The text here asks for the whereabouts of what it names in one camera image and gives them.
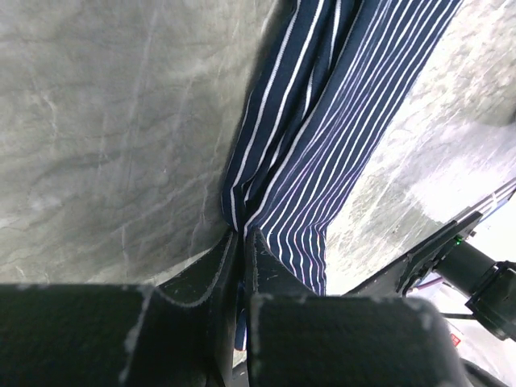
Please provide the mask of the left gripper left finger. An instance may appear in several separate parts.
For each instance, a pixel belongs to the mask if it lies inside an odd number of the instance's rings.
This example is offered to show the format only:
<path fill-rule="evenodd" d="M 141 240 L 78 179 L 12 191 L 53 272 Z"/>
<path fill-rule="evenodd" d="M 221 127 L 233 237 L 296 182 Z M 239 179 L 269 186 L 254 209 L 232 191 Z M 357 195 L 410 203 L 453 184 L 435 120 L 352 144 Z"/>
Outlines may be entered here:
<path fill-rule="evenodd" d="M 4 386 L 228 386 L 238 237 L 159 286 L 4 284 Z"/>

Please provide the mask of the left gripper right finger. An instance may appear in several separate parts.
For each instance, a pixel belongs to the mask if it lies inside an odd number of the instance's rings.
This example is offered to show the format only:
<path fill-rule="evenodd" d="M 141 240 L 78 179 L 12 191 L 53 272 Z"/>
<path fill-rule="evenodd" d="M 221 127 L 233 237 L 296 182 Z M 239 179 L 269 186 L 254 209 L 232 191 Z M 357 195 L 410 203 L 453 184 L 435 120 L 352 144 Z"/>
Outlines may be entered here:
<path fill-rule="evenodd" d="M 420 298 L 319 297 L 270 252 L 246 242 L 252 386 L 465 386 L 447 323 Z"/>

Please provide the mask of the navy striped underwear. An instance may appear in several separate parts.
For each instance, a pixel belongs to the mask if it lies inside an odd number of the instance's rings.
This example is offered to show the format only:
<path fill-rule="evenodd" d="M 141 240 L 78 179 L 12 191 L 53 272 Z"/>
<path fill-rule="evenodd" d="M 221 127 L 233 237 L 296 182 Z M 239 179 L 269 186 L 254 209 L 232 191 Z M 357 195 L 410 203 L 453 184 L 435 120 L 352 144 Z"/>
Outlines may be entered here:
<path fill-rule="evenodd" d="M 221 207 L 312 293 L 327 229 L 460 8 L 457 1 L 296 1 L 248 98 Z"/>

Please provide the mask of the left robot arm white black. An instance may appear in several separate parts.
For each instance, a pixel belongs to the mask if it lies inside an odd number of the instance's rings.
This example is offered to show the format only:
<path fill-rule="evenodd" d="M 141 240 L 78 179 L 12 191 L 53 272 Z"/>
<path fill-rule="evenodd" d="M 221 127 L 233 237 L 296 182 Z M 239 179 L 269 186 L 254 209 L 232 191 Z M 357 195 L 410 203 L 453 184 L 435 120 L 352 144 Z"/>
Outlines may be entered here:
<path fill-rule="evenodd" d="M 163 285 L 5 284 L 4 386 L 496 386 L 459 358 L 446 321 L 408 296 L 428 272 L 515 337 L 515 266 L 453 221 L 340 297 L 318 297 L 254 230 L 226 233 Z"/>

